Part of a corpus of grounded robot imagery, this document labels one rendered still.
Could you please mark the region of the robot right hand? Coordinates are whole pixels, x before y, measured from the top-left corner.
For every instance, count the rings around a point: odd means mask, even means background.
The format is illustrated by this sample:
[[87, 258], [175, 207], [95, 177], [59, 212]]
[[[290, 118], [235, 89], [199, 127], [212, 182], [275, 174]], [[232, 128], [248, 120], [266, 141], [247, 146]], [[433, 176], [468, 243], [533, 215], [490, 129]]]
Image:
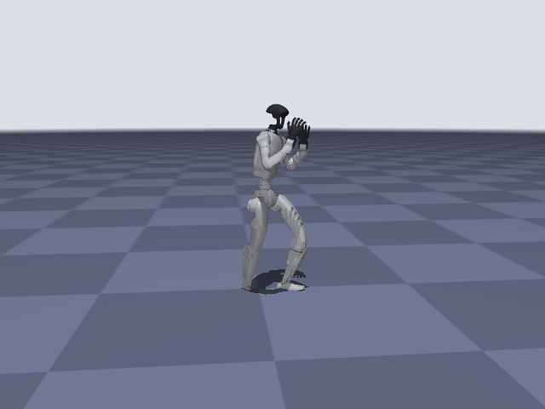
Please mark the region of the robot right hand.
[[[306, 121], [304, 121], [302, 124], [301, 122], [303, 121], [303, 119], [301, 119], [299, 121], [300, 118], [296, 119], [296, 118], [293, 118], [292, 120], [292, 123], [291, 123], [291, 126], [290, 126], [290, 121], [287, 123], [287, 127], [288, 127], [288, 136], [287, 136], [287, 139], [290, 138], [290, 139], [293, 139], [294, 140], [294, 143], [293, 143], [293, 146], [295, 146], [295, 143], [296, 143], [296, 137], [300, 134], [301, 132], [301, 128], [303, 127], [303, 125], [306, 123]], [[298, 123], [299, 121], [299, 123]], [[295, 124], [294, 124], [295, 123]], [[297, 124], [298, 123], [298, 124]], [[301, 124], [301, 126], [300, 126]], [[297, 125], [297, 126], [296, 126]], [[300, 128], [299, 128], [300, 126]], [[287, 141], [286, 139], [286, 141]], [[286, 142], [285, 142], [286, 143]]]

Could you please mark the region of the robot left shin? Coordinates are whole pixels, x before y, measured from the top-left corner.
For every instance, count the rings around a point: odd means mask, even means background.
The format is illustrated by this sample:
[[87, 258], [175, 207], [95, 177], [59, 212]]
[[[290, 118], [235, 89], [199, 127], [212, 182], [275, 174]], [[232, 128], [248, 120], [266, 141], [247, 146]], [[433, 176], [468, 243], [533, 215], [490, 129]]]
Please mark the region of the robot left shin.
[[288, 283], [290, 279], [292, 279], [295, 271], [299, 268], [304, 256], [306, 255], [308, 247], [303, 251], [290, 250], [287, 261], [286, 261], [286, 269], [285, 269], [284, 277], [281, 282], [282, 285], [284, 285], [286, 282]]

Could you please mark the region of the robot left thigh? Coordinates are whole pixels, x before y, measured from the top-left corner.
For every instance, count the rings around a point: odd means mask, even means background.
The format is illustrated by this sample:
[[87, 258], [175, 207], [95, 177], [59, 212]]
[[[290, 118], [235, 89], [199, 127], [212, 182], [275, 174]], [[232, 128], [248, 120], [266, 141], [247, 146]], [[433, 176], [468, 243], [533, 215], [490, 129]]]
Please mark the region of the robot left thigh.
[[307, 247], [307, 235], [302, 219], [294, 205], [283, 195], [276, 195], [276, 204], [270, 207], [274, 212], [280, 211], [284, 222], [295, 234], [291, 247], [295, 251], [303, 251]]

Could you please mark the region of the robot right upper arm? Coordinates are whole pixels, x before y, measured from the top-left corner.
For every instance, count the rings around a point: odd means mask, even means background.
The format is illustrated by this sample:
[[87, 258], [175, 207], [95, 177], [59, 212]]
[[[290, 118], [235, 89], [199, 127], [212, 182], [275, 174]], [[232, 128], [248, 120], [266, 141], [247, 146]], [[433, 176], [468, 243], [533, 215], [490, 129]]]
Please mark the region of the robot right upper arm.
[[270, 172], [274, 171], [276, 169], [276, 165], [269, 168], [267, 168], [264, 165], [265, 160], [270, 158], [270, 155], [271, 155], [271, 150], [270, 150], [271, 138], [269, 134], [258, 135], [256, 137], [256, 141], [260, 149], [261, 163], [263, 168]]

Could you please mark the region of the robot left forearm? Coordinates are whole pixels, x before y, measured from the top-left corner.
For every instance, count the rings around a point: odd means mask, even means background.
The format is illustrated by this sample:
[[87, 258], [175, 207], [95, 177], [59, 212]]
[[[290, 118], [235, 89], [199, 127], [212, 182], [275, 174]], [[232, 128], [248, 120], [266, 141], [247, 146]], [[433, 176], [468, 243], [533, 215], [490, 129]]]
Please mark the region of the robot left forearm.
[[293, 160], [295, 163], [300, 164], [306, 156], [307, 156], [307, 145], [300, 144], [300, 149], [297, 152], [297, 154], [293, 156]]

